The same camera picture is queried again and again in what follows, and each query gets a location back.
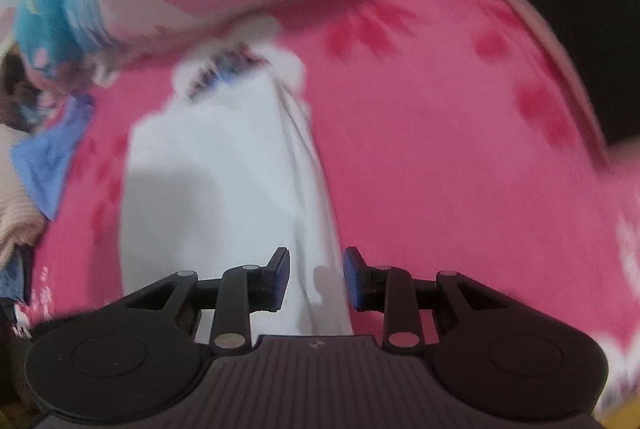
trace yellow object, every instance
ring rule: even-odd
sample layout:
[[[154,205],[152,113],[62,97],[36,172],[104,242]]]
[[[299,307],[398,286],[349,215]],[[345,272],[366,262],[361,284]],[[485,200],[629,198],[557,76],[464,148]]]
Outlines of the yellow object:
[[[638,429],[640,427],[640,398],[633,398],[605,418],[602,425],[606,429]]]

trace ribbed black plate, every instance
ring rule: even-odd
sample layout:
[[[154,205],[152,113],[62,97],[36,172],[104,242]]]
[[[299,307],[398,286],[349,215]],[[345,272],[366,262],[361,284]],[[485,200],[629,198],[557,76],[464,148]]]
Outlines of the ribbed black plate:
[[[55,417],[37,429],[79,429]],[[415,357],[371,337],[264,337],[213,362],[186,399],[118,429],[602,429],[587,415],[526,424],[476,411],[445,391]]]

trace white cloth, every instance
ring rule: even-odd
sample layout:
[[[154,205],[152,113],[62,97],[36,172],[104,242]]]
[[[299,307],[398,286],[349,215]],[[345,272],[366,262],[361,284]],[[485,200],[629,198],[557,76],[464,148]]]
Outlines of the white cloth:
[[[178,93],[198,60],[222,44],[196,49],[187,68],[175,70]],[[250,46],[273,63],[220,83],[196,103],[178,96],[135,127],[120,237],[124,292],[183,269],[210,279],[234,266],[265,265],[277,247],[288,247],[282,310],[252,314],[254,340],[260,333],[349,334],[321,167],[303,110],[278,77],[283,66],[302,73],[302,64],[269,44]],[[196,339],[207,340],[210,317],[200,328]]]

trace pink blanket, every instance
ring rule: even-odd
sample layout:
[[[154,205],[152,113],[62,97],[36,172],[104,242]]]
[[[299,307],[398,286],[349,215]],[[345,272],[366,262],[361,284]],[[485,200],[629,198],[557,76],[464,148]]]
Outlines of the pink blanket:
[[[564,81],[512,9],[308,0],[273,14],[306,66],[342,245],[425,279],[455,269],[558,317],[603,344],[609,393],[631,386],[640,167],[594,167]],[[168,97],[179,56],[143,60],[94,91],[95,121],[38,249],[31,323],[119,295],[127,133]],[[378,322],[353,321],[358,332]]]

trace black circular mount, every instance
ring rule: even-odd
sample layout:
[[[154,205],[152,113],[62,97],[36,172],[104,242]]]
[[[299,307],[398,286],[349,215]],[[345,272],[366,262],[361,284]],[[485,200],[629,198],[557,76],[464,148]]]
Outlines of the black circular mount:
[[[440,382],[480,411],[519,421],[589,412],[607,377],[588,336],[525,308],[474,311],[434,352]]]
[[[97,424],[136,420],[180,398],[202,363],[198,347],[156,311],[98,311],[31,349],[26,374],[40,402]]]

